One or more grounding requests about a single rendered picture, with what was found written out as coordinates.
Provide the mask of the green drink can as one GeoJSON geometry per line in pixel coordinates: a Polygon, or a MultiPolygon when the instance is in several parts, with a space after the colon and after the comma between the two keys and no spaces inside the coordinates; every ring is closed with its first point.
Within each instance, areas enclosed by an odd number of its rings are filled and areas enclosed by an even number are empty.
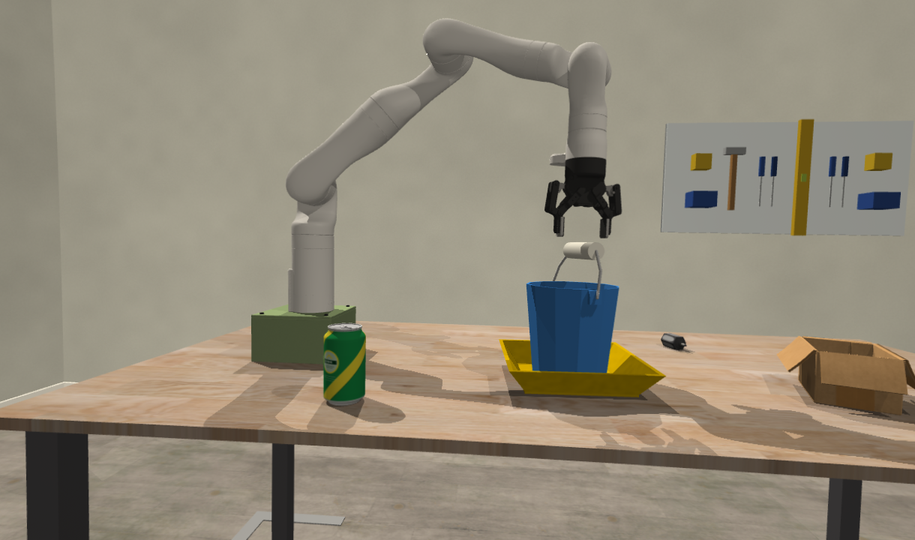
{"type": "Polygon", "coordinates": [[[357,322],[329,325],[324,335],[323,397],[351,406],[365,396],[366,335],[357,322]]]}

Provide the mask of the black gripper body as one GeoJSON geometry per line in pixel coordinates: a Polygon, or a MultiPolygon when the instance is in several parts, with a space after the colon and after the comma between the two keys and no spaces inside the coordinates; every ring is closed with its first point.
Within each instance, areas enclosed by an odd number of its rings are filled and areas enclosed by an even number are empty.
{"type": "Polygon", "coordinates": [[[586,191],[573,206],[595,206],[597,199],[591,194],[592,188],[598,188],[604,196],[606,174],[606,158],[601,157],[575,157],[566,160],[565,189],[562,189],[569,199],[580,187],[586,191]],[[566,193],[567,192],[567,193],[566,193]]]}

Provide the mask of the brown cardboard box with flaps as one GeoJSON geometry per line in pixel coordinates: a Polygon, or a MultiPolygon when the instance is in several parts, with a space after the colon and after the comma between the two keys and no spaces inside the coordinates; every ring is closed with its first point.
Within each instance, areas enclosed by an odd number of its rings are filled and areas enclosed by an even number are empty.
{"type": "Polygon", "coordinates": [[[909,360],[878,343],[797,336],[776,355],[815,403],[902,415],[915,389],[909,360]]]}

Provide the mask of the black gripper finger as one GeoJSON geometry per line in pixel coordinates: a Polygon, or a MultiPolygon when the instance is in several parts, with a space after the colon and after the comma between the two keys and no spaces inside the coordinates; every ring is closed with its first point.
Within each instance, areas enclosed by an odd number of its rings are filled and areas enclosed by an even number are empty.
{"type": "Polygon", "coordinates": [[[601,192],[597,187],[591,189],[592,197],[595,197],[598,204],[594,205],[593,208],[595,211],[601,215],[601,220],[599,220],[599,238],[607,239],[608,235],[611,234],[611,220],[617,215],[622,213],[622,204],[621,204],[621,185],[612,184],[606,187],[606,195],[608,195],[609,206],[602,197],[601,192]],[[601,209],[601,211],[599,211],[601,209]]]}
{"type": "Polygon", "coordinates": [[[563,217],[564,213],[568,211],[571,206],[575,204],[575,201],[580,199],[582,194],[584,194],[587,189],[585,187],[578,188],[573,196],[570,198],[565,197],[562,202],[557,206],[557,197],[560,194],[561,189],[565,189],[565,182],[551,181],[549,182],[549,189],[547,189],[547,198],[544,203],[544,212],[550,213],[553,215],[553,231],[556,233],[556,237],[564,236],[564,224],[565,218],[563,217]]]}

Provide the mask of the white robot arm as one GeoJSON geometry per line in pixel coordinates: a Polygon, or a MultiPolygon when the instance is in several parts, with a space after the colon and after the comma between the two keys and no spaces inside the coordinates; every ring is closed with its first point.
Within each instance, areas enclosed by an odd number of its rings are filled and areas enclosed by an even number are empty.
{"type": "Polygon", "coordinates": [[[413,81],[378,90],[287,173],[287,193],[297,201],[292,268],[287,270],[289,312],[334,310],[335,180],[359,158],[380,149],[457,82],[472,66],[473,57],[512,76],[568,89],[566,153],[552,154],[552,167],[564,167],[568,158],[606,158],[605,86],[612,70],[604,47],[597,42],[584,42],[569,52],[555,43],[519,40],[455,19],[431,22],[422,41],[431,62],[423,73],[413,81]]]}

